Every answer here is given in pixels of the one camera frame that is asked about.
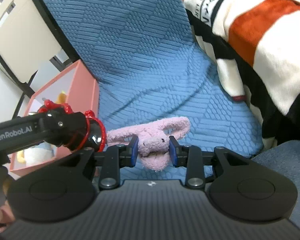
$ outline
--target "metal screw head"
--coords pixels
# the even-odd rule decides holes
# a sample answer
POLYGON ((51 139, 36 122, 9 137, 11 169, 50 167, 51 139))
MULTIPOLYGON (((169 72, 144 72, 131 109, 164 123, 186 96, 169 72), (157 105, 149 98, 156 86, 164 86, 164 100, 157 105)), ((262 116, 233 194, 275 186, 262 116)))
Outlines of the metal screw head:
POLYGON ((191 178, 191 179, 188 180, 188 184, 190 186, 198 187, 198 186, 201 186, 203 184, 203 180, 199 179, 199 178, 191 178))
POLYGON ((117 181, 114 178, 105 178, 105 179, 102 179, 101 185, 105 186, 105 187, 111 187, 114 184, 116 184, 116 182, 117 181))

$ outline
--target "pink box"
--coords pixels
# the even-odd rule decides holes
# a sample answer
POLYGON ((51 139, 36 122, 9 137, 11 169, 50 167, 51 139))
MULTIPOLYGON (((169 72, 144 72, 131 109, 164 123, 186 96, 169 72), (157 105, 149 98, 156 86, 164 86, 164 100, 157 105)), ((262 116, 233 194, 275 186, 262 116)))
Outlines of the pink box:
MULTIPOLYGON (((43 105, 45 99, 55 102, 62 91, 67 95, 66 102, 74 112, 84 113, 87 110, 93 110, 96 117, 98 116, 99 85, 81 60, 67 67, 39 91, 34 93, 25 111, 25 116, 29 112, 36 112, 43 105)), ((24 176, 70 153, 68 148, 59 147, 56 148, 55 157, 49 161, 28 167, 25 164, 19 163, 16 160, 17 154, 13 153, 10 171, 19 176, 24 176)))

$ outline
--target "gray fabric seat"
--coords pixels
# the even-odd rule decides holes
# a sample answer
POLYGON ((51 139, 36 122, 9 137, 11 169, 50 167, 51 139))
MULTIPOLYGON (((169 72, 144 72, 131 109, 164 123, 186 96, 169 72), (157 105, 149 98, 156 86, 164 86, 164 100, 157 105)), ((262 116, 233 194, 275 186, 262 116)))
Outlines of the gray fabric seat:
POLYGON ((288 177, 296 185, 298 199, 290 220, 300 227, 300 141, 285 142, 259 154, 253 161, 288 177))

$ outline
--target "pink plush toy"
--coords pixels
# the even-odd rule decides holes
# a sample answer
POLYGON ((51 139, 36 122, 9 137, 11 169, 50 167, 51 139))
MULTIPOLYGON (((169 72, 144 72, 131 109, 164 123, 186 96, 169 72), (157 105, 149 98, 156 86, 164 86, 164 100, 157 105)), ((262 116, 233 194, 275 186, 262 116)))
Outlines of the pink plush toy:
POLYGON ((182 139, 190 129, 186 117, 172 117, 155 122, 124 127, 107 133, 107 144, 129 144, 128 138, 137 135, 139 138, 138 153, 143 165, 151 170, 163 170, 170 160, 169 136, 182 139))

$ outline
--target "blue blanket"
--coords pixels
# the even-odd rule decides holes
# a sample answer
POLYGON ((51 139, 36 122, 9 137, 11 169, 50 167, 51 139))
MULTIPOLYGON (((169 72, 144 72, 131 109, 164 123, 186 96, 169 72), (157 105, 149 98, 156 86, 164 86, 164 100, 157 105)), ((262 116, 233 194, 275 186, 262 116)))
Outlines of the blue blanket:
MULTIPOLYGON (((181 143, 205 151, 221 145, 244 156, 262 149, 261 126, 245 103, 222 90, 216 66, 193 41, 181 0, 44 2, 98 79, 98 117, 107 130, 187 116, 191 130, 181 143)), ((121 175, 183 179, 185 169, 156 173, 138 162, 121 175)))

